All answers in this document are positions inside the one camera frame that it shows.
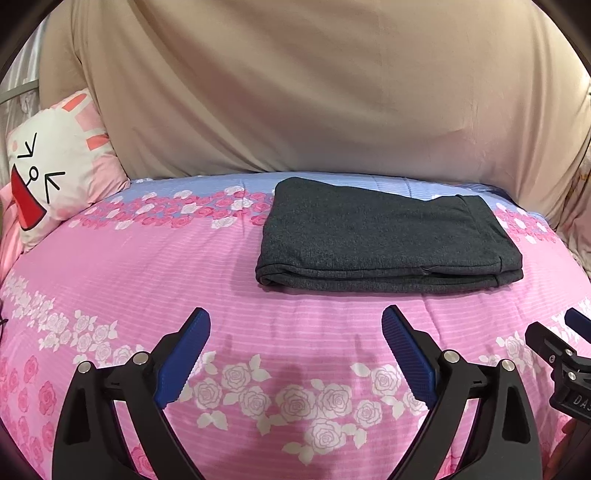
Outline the white bunny face pillow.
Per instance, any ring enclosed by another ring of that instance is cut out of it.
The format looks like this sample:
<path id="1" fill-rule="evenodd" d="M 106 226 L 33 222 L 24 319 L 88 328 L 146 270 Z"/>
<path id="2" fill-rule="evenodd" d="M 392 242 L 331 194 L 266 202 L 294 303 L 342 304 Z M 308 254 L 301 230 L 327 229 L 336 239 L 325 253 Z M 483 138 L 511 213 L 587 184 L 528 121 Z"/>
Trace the white bunny face pillow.
<path id="1" fill-rule="evenodd" d="M 7 136 L 1 188 L 1 276 L 63 222 L 130 180 L 87 89 L 43 109 Z"/>

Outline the dark grey pants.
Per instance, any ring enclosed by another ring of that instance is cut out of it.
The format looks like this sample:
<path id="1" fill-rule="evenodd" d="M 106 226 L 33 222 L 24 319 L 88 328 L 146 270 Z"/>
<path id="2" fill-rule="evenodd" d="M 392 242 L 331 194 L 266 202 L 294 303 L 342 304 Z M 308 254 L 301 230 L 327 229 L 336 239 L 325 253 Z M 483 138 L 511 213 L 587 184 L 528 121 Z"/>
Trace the dark grey pants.
<path id="1" fill-rule="evenodd" d="M 256 280 L 325 292 L 460 294 L 522 280 L 479 196 L 419 200 L 291 177 L 276 185 Z"/>

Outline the floral curtain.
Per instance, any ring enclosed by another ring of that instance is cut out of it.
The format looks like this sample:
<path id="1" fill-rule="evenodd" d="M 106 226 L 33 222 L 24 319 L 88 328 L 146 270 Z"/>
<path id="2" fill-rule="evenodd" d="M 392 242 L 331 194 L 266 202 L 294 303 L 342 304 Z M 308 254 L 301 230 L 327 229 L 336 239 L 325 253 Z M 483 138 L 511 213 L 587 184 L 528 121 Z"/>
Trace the floral curtain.
<path id="1" fill-rule="evenodd" d="M 559 137 L 564 179 L 556 232 L 590 276 L 590 81 L 584 86 L 584 118 L 571 120 Z"/>

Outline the beige fabric sheet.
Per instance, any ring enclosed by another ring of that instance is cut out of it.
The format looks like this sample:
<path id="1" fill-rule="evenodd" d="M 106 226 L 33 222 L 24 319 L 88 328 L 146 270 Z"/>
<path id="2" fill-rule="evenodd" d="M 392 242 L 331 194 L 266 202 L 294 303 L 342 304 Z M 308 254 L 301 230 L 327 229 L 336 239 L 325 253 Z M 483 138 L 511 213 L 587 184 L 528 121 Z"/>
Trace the beige fabric sheet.
<path id="1" fill-rule="evenodd" d="M 132 178 L 369 173 L 553 215 L 590 79 L 530 1 L 65 1 L 40 98 L 88 89 Z"/>

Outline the pink floral bed cover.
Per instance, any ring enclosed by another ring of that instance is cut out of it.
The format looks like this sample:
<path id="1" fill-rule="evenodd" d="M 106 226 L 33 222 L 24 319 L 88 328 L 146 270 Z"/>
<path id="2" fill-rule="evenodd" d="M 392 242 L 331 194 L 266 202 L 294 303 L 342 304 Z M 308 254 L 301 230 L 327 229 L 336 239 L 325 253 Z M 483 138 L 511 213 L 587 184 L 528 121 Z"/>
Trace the pink floral bed cover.
<path id="1" fill-rule="evenodd" d="M 525 343 L 541 322 L 580 353 L 564 322 L 590 310 L 590 283 L 539 214 L 484 198 L 524 259 L 511 286 L 462 296 L 322 295 L 256 282 L 276 175 L 138 181 L 79 213 L 14 264 L 1 289 L 1 418 L 51 475 L 63 400 L 83 361 L 119 365 L 151 350 L 197 307 L 211 337 L 166 416 L 209 479 L 384 479 L 427 414 L 381 329 L 410 323 L 471 362 L 511 360 L 544 453 L 566 417 L 548 366 Z"/>

